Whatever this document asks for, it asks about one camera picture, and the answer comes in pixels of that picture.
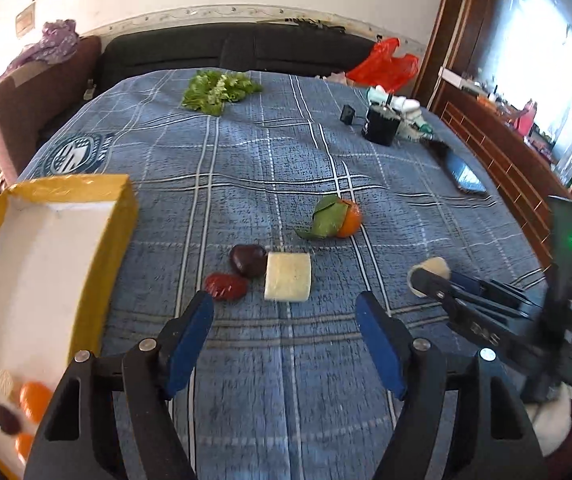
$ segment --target smartphone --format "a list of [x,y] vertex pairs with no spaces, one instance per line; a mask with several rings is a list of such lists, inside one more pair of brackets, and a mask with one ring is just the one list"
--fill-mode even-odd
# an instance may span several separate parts
[[428,148],[428,151],[453,180],[458,190],[464,193],[488,195],[487,190],[470,167],[460,157],[456,156],[445,142],[422,139],[421,143]]

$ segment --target orange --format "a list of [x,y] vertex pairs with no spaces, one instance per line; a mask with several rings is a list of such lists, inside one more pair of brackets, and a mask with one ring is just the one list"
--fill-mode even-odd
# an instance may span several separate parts
[[337,231],[336,236],[339,238],[348,238],[354,235],[361,226],[361,210],[352,200],[342,198],[340,202],[348,205],[348,211],[346,211],[346,218],[343,219],[343,224],[341,224],[341,228]]
[[20,433],[15,438],[15,451],[22,464],[26,465],[28,456],[31,453],[33,436],[28,433]]
[[44,418],[50,397],[52,397],[52,392],[42,383],[24,383],[19,392],[19,405],[28,420],[39,424]]

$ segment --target plastic bag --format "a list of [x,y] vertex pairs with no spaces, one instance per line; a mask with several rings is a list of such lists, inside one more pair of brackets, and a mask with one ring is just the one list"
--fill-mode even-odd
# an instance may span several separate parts
[[348,72],[346,77],[360,85],[381,85],[388,93],[397,92],[419,73],[418,57],[412,54],[393,57],[399,44],[397,38],[376,43],[368,58]]

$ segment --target metal bolt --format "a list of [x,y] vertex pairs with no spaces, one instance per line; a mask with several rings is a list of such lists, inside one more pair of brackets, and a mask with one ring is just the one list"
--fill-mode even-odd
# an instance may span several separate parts
[[419,352],[425,352],[430,348],[430,341],[422,337],[418,337],[413,341],[413,347]]
[[151,350],[154,350],[156,346],[157,346],[157,341],[151,338],[140,341],[140,350],[142,352],[150,352]]
[[78,363],[85,363],[90,359],[90,352],[88,350],[80,350],[75,354],[75,361]]
[[497,354],[491,348],[482,348],[479,355],[484,361],[494,361],[497,358]]

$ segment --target sofa armrest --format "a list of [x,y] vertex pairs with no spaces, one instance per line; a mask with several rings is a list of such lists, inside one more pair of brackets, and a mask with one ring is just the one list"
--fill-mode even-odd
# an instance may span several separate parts
[[71,59],[29,64],[0,82],[0,168],[9,184],[37,151],[44,124],[82,99],[101,49],[99,37],[83,38]]

